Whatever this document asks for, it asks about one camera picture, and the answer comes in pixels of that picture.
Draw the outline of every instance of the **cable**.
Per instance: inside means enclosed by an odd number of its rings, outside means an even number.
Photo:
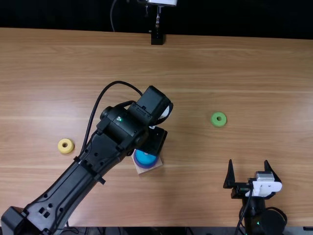
[[[66,229],[66,230],[63,230],[62,233],[63,233],[63,232],[72,232],[72,233],[74,233],[74,234],[79,234],[79,230],[78,230],[77,228],[75,228],[75,227],[70,227],[69,224],[68,224],[68,222],[67,222],[67,229]]]
[[[240,208],[240,211],[239,211],[239,218],[240,218],[242,212],[243,212],[243,207]],[[240,223],[240,225],[241,225],[244,229],[246,229],[242,222]]]
[[[86,134],[85,134],[85,138],[84,138],[84,142],[83,142],[83,146],[82,146],[82,149],[81,149],[81,152],[86,148],[86,145],[87,145],[87,142],[88,142],[88,137],[89,137],[89,133],[90,133],[90,129],[91,129],[91,125],[92,125],[92,121],[93,121],[93,118],[94,118],[94,115],[96,113],[96,110],[97,110],[97,107],[100,103],[100,100],[102,98],[102,96],[104,95],[104,93],[113,85],[115,84],[123,84],[125,86],[128,86],[130,88],[133,88],[138,94],[140,94],[142,96],[142,92],[137,89],[136,87],[134,87],[132,84],[129,84],[127,82],[123,82],[123,81],[114,81],[114,82],[111,82],[109,85],[107,85],[103,90],[102,92],[100,93],[100,95],[98,96],[95,104],[94,104],[94,107],[92,109],[92,112],[91,112],[91,115],[90,115],[90,118],[89,118],[89,122],[88,122],[88,125],[87,125],[87,130],[86,130]]]
[[[239,230],[239,228],[240,228],[240,224],[242,223],[242,220],[243,220],[243,218],[244,218],[244,216],[245,216],[245,214],[246,214],[246,211],[247,211],[247,209],[248,209],[248,206],[249,206],[249,203],[250,203],[250,200],[251,200],[251,197],[252,197],[252,192],[253,192],[253,186],[250,185],[249,197],[248,197],[248,200],[247,200],[247,202],[246,202],[246,206],[245,206],[244,212],[242,213],[242,215],[241,215],[241,217],[240,217],[240,219],[239,219],[239,221],[238,221],[238,224],[237,224],[237,227],[236,227],[236,230],[235,230],[234,235],[237,235],[237,234],[238,234],[238,230]]]
[[[242,234],[242,235],[245,235],[244,232],[239,228],[239,232]]]
[[[189,232],[190,232],[191,235],[194,235],[194,232],[191,230],[190,227],[186,227],[186,234],[187,234],[187,231],[188,231],[188,230],[189,230]]]
[[[111,21],[111,27],[112,27],[113,32],[115,32],[115,29],[114,29],[114,25],[113,25],[112,14],[113,14],[113,9],[114,9],[116,2],[117,2],[117,0],[113,0],[112,5],[111,5],[111,9],[110,9],[110,21]]]

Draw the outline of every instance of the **green ring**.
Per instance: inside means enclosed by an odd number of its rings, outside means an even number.
[[[223,114],[221,112],[216,112],[211,117],[211,123],[214,126],[221,127],[221,126],[224,126],[226,124],[226,122],[227,122],[227,118],[226,118],[225,114]]]

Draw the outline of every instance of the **black robotic arm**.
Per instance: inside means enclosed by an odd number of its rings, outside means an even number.
[[[3,235],[60,234],[78,204],[97,182],[105,183],[102,176],[125,156],[135,148],[159,154],[167,132],[149,126],[160,123],[167,107],[171,112],[171,101],[150,86],[137,102],[106,108],[87,146],[60,178],[24,209],[10,207],[3,214]]]

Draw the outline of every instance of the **black cable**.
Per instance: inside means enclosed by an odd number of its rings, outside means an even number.
[[[97,110],[97,107],[100,103],[100,100],[102,98],[102,96],[104,95],[104,93],[113,85],[115,84],[123,84],[125,86],[128,86],[130,88],[133,88],[137,93],[139,93],[141,96],[142,96],[142,92],[137,89],[136,87],[134,87],[132,84],[129,84],[127,82],[123,82],[123,81],[114,81],[114,82],[111,82],[109,85],[107,85],[103,90],[102,92],[100,93],[100,95],[98,96],[95,104],[94,104],[94,107],[92,109],[92,112],[91,112],[91,115],[90,115],[90,118],[89,118],[89,122],[88,122],[88,125],[87,125],[87,130],[86,130],[86,134],[85,134],[85,138],[84,138],[84,142],[83,142],[83,146],[82,146],[82,150],[81,152],[86,148],[86,145],[87,145],[87,142],[88,142],[88,137],[89,137],[89,133],[90,133],[90,129],[91,129],[91,125],[92,125],[92,121],[93,121],[93,118],[94,118],[94,115],[96,113],[96,110]]]
[[[194,235],[194,232],[191,230],[190,227],[186,227],[186,234],[187,234],[187,231],[188,231],[188,230],[189,230],[189,232],[190,232],[191,235]]]
[[[240,208],[240,211],[239,211],[239,218],[240,218],[242,212],[243,212],[243,207]],[[246,229],[242,222],[241,222],[240,225],[241,225],[244,229]]]
[[[266,210],[274,210],[274,211],[277,211],[278,213],[281,214],[281,216],[284,218],[285,220],[285,225],[287,225],[287,222],[288,222],[288,218],[286,216],[286,214],[281,210],[281,209],[278,209],[276,207],[267,207]]]
[[[63,232],[72,232],[74,234],[79,234],[79,230],[77,228],[75,228],[75,227],[70,227],[68,222],[67,222],[67,229],[63,230],[62,233]]]
[[[241,229],[240,229],[240,228],[239,228],[239,232],[240,232],[242,235],[245,235],[245,234],[244,234],[244,232],[243,232],[243,231],[241,231]]]
[[[247,209],[248,209],[248,206],[249,206],[249,203],[250,203],[250,200],[251,200],[251,197],[252,197],[252,191],[253,191],[253,186],[252,186],[252,184],[250,184],[250,193],[249,193],[249,197],[248,197],[248,200],[247,200],[247,202],[246,202],[245,209],[244,209],[244,211],[243,211],[243,213],[242,213],[242,215],[241,215],[241,217],[240,217],[240,219],[239,219],[239,221],[238,221],[238,224],[237,224],[237,227],[236,227],[236,230],[235,230],[234,235],[237,235],[237,234],[238,234],[238,230],[239,230],[239,228],[240,228],[240,224],[242,223],[242,220],[243,220],[243,218],[244,218],[244,216],[245,216],[245,214],[246,214],[246,211],[247,211]]]
[[[114,6],[116,4],[117,0],[113,0],[112,2],[112,5],[111,5],[111,9],[110,9],[110,22],[111,22],[111,27],[112,27],[112,31],[115,32],[115,29],[114,29],[114,25],[113,25],[113,9],[114,9]]]

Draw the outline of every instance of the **black wall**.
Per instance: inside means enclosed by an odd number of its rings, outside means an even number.
[[[5,0],[0,2],[1,27],[111,31],[112,0]],[[178,0],[166,7],[165,33],[313,39],[313,1]],[[116,31],[148,32],[156,8],[145,18],[136,0],[117,0]]]

